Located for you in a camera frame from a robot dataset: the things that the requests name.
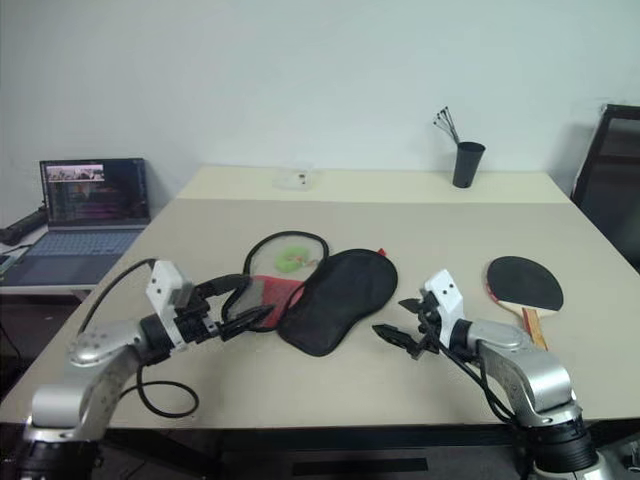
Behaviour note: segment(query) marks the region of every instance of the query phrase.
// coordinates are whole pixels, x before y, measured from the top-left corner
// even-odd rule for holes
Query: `laptop screen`
[[[144,160],[40,162],[49,226],[127,226],[149,221]]]

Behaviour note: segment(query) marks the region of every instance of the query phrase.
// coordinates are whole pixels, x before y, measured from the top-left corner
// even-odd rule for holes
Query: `pen holder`
[[[478,164],[486,147],[476,142],[460,142],[453,171],[453,184],[458,188],[469,188],[478,170]]]

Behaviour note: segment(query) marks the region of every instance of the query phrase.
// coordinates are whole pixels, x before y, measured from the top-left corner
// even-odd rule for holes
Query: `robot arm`
[[[456,363],[475,365],[481,377],[476,375],[474,380],[488,392],[490,404],[496,397],[486,376],[494,378],[511,406],[506,420],[525,432],[539,478],[613,478],[593,447],[569,374],[555,355],[537,348],[517,327],[466,320],[462,295],[446,270],[428,280],[421,294],[421,300],[400,302],[418,315],[419,331],[424,334],[420,341],[389,325],[374,326],[376,333],[414,359],[425,350],[442,351]]]
[[[184,351],[190,343],[216,337],[227,341],[271,311],[271,306],[253,308],[225,324],[209,317],[206,298],[248,281],[243,275],[227,275],[194,286],[172,262],[156,261],[146,290],[156,313],[81,333],[67,351],[62,379],[35,393],[20,478],[89,478],[97,441],[132,375]]]

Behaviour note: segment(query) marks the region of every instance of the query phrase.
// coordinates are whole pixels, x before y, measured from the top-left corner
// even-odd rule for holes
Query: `black chair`
[[[571,200],[640,272],[640,107],[606,106]]]

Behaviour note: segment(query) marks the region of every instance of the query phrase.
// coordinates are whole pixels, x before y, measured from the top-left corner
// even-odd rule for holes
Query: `table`
[[[176,262],[195,282],[238,272],[249,249],[281,230],[323,236],[332,252],[384,248],[399,272],[387,306],[358,323],[329,356],[308,356],[276,333],[194,346],[145,372],[145,380],[184,382],[201,396],[179,420],[148,412],[131,395],[112,427],[283,428],[495,423],[481,392],[443,356],[412,361],[371,330],[389,323],[417,331],[397,301],[417,295],[441,268],[455,278],[469,319],[517,324],[483,288],[488,262],[521,255],[558,278],[565,305],[542,320],[550,349],[569,370],[587,419],[640,417],[632,360],[640,338],[640,276],[546,174],[479,174],[459,190],[450,174],[322,172],[308,192],[276,190],[274,170],[205,167],[140,235],[70,317],[0,407],[0,421],[20,422],[42,383],[55,381],[65,347],[91,301],[126,266],[144,257]],[[151,313],[139,272],[118,287],[95,322]],[[167,389],[151,396],[168,410],[190,400]]]

